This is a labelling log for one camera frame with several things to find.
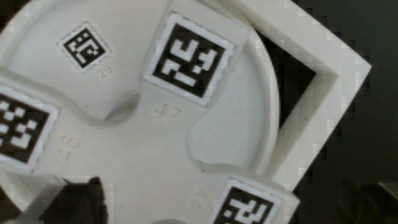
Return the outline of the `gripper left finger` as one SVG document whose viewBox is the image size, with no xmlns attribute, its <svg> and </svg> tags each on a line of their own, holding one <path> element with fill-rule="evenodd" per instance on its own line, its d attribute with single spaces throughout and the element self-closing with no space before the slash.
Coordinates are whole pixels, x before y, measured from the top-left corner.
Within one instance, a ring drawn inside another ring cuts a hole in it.
<svg viewBox="0 0 398 224">
<path fill-rule="evenodd" d="M 61 189 L 49 190 L 15 224 L 107 224 L 107 204 L 102 179 L 86 183 L 66 182 Z"/>
</svg>

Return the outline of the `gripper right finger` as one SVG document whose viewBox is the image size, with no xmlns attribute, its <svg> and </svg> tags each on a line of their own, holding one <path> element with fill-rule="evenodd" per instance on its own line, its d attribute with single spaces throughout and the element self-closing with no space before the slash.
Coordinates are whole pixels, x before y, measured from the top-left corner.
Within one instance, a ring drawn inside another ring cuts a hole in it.
<svg viewBox="0 0 398 224">
<path fill-rule="evenodd" d="M 343 181 L 336 224 L 398 224 L 398 183 Z"/>
</svg>

